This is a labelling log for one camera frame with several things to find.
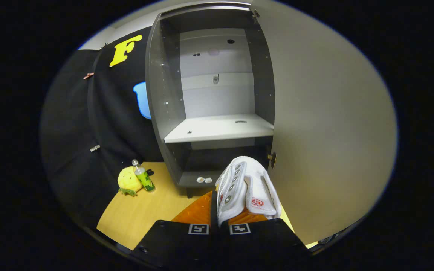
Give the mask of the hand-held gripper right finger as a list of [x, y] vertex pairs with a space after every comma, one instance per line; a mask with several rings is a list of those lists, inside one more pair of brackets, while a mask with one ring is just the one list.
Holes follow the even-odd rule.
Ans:
[[298, 269], [310, 251], [283, 219], [230, 225], [219, 228], [219, 268]]

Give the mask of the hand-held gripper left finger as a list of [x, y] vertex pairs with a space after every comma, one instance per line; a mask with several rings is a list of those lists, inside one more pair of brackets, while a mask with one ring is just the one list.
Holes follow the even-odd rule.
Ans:
[[217, 193], [211, 192], [208, 223], [157, 220], [132, 252], [154, 269], [210, 269], [218, 234]]

